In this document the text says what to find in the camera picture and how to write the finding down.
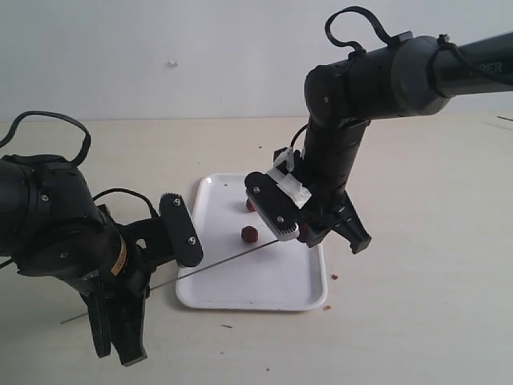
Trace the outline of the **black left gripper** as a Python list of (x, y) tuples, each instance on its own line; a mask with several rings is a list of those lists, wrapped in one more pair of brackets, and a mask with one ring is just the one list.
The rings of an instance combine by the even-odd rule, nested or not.
[(80, 292), (96, 354), (107, 357), (111, 343), (123, 366), (147, 358), (143, 346), (145, 301), (151, 275), (176, 259), (173, 221), (157, 216), (130, 225), (114, 223), (114, 245), (102, 265), (83, 277)]

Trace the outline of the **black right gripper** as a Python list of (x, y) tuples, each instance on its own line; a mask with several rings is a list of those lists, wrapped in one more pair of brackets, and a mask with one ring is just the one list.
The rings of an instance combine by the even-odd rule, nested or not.
[(301, 222), (309, 227), (308, 242), (302, 243), (308, 248), (319, 245), (330, 232), (343, 236), (352, 254), (365, 250), (371, 242), (344, 188), (332, 191), (326, 202), (319, 196), (312, 197), (300, 211), (299, 225)]

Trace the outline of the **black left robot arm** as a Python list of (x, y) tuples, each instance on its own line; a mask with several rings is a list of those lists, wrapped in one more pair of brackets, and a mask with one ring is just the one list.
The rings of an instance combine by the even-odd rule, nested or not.
[(61, 156), (2, 156), (1, 255), (25, 277), (53, 277), (87, 307), (96, 354), (129, 367), (143, 347), (150, 276), (172, 259), (164, 219), (121, 225), (96, 205), (83, 174)]

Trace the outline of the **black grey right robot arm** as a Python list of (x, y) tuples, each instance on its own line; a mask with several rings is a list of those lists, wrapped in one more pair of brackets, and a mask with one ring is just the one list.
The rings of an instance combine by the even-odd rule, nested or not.
[(418, 36), (315, 67), (304, 85), (309, 122), (298, 174), (312, 196), (300, 211), (300, 241), (312, 247), (336, 232), (353, 253), (368, 247), (346, 185), (372, 121), (431, 116), (455, 96), (511, 89), (509, 33), (463, 46)]

